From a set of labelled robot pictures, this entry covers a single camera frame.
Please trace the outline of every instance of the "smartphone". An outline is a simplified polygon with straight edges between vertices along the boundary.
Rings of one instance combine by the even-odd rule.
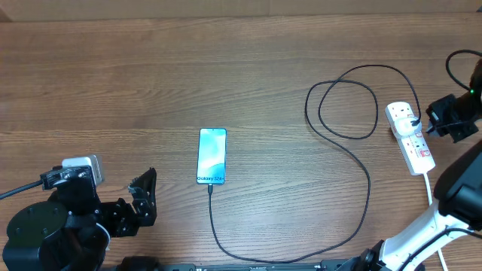
[[[226,129],[202,128],[197,152],[197,183],[223,184],[226,172]]]

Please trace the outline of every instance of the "power strip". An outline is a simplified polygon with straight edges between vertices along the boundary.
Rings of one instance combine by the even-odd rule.
[[[410,104],[393,102],[385,108],[393,134],[397,138],[401,153],[411,175],[427,173],[435,167],[435,161],[422,134],[422,124],[411,126],[417,120]]]

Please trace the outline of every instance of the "wooden tabletop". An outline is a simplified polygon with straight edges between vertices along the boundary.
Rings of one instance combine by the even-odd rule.
[[[454,50],[480,50],[480,14],[257,17],[0,24],[0,192],[38,180],[62,159],[101,154],[102,201],[123,197],[130,180],[153,166],[157,220],[136,237],[113,239],[106,264],[149,255],[162,263],[243,263],[224,255],[209,225],[206,186],[195,181],[201,127],[225,127],[226,184],[215,187],[221,243],[234,254],[288,260],[348,237],[362,216],[367,179],[354,160],[310,130],[308,89],[363,64],[386,64],[413,82],[422,108],[464,93],[444,70]],[[467,82],[476,59],[452,67]],[[355,153],[371,175],[365,223],[345,245],[305,262],[356,256],[404,229],[427,208],[424,181],[411,176],[383,109],[416,107],[404,79],[368,68],[346,78],[372,87],[380,107],[368,139],[330,138]],[[326,87],[315,90],[310,117]],[[374,99],[340,85],[322,107],[330,128],[368,133]],[[316,121],[316,127],[324,134]],[[437,166],[432,186],[481,133],[456,145],[427,138]],[[41,188],[2,200],[0,247],[9,220],[48,198]],[[444,248],[451,270],[479,270],[482,242]],[[426,264],[440,270],[436,256]]]

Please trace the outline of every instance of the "white power cord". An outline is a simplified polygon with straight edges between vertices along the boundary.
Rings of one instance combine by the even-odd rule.
[[[429,176],[427,175],[427,173],[423,173],[423,178],[425,179],[425,186],[427,188],[427,196],[429,198],[429,206],[430,206],[432,204],[432,188],[430,187]],[[442,263],[442,269],[444,271],[449,271],[447,264],[445,263],[444,255],[442,254],[442,250],[438,249],[437,253],[438,253],[438,258]]]

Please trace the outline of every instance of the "beige wall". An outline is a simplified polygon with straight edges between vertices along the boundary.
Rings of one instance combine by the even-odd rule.
[[[475,12],[482,0],[0,0],[0,20]]]

